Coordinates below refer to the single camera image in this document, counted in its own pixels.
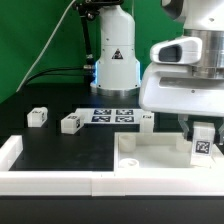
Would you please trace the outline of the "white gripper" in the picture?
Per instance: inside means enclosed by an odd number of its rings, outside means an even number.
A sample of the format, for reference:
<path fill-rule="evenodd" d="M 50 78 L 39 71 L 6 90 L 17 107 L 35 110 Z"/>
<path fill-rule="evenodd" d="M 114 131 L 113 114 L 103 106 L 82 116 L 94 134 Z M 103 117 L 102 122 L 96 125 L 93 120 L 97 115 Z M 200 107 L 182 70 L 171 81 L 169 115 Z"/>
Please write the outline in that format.
<path fill-rule="evenodd" d="M 201 56 L 198 37 L 182 36 L 155 44 L 140 88 L 143 110 L 179 114 L 184 139 L 189 133 L 187 115 L 224 117 L 224 80 L 193 76 L 193 64 Z M 223 144 L 224 120 L 218 132 L 219 144 Z"/>

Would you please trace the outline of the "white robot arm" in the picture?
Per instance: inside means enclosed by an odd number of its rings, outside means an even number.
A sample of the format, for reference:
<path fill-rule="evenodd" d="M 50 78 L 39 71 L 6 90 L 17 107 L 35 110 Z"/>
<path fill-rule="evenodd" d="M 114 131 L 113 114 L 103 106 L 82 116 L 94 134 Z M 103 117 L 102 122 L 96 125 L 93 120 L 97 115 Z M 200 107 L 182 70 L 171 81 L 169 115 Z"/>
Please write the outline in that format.
<path fill-rule="evenodd" d="M 91 89 L 105 95 L 139 92 L 139 105 L 173 113 L 186 138 L 190 115 L 221 117 L 214 140 L 224 143 L 224 0 L 161 0 L 183 34 L 152 46 L 144 72 L 135 57 L 135 23 L 120 6 L 101 10 L 101 56 Z"/>

